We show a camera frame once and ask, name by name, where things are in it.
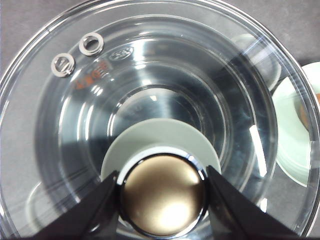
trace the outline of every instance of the gold button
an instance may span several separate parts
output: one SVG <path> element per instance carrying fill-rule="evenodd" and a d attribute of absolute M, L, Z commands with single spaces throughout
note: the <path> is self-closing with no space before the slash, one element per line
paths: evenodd
<path fill-rule="evenodd" d="M 140 232 L 172 236 L 195 224 L 204 207 L 204 183 L 177 156 L 152 156 L 128 175 L 121 195 L 124 214 Z"/>

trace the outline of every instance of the round metal cap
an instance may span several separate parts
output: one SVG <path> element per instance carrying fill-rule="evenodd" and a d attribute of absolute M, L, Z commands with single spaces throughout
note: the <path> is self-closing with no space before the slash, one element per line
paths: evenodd
<path fill-rule="evenodd" d="M 204 208 L 204 183 L 195 167 L 173 155 L 156 155 L 128 174 L 121 192 L 125 218 L 151 236 L 181 236 Z"/>

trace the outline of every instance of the white ceramic saucer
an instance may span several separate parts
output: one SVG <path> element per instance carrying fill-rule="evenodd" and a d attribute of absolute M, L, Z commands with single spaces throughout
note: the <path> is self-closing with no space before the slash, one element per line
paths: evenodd
<path fill-rule="evenodd" d="M 302 68 L 315 93 L 320 93 L 320 62 Z M 310 171 L 310 137 L 297 113 L 300 100 L 289 78 L 277 87 L 272 99 L 278 122 L 276 161 L 292 180 L 306 187 Z"/>
<path fill-rule="evenodd" d="M 101 180 L 148 147 L 167 146 L 192 154 L 205 171 L 208 165 L 221 173 L 219 158 L 212 144 L 193 126 L 175 119 L 153 118 L 123 131 L 109 147 L 101 168 Z"/>

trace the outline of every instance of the small metal washer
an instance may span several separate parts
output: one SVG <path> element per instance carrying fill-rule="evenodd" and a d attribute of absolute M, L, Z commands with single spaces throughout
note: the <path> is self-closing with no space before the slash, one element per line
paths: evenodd
<path fill-rule="evenodd" d="M 75 69 L 75 59 L 69 53 L 59 53 L 51 62 L 51 71 L 59 78 L 72 74 Z"/>
<path fill-rule="evenodd" d="M 97 41 L 97 46 L 94 49 L 87 49 L 87 44 L 91 41 Z M 99 54 L 104 48 L 104 38 L 96 33 L 90 32 L 84 35 L 79 42 L 79 50 L 86 56 L 94 56 Z"/>

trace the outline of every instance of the gray surface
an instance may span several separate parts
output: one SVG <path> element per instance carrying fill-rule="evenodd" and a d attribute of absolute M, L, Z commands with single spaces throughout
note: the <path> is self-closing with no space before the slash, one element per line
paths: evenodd
<path fill-rule="evenodd" d="M 302 65 L 320 61 L 320 0 L 227 2 L 263 23 Z M 32 35 L 78 3 L 79 0 L 1 0 L 1 75 Z M 320 236 L 320 221 L 312 235 Z"/>

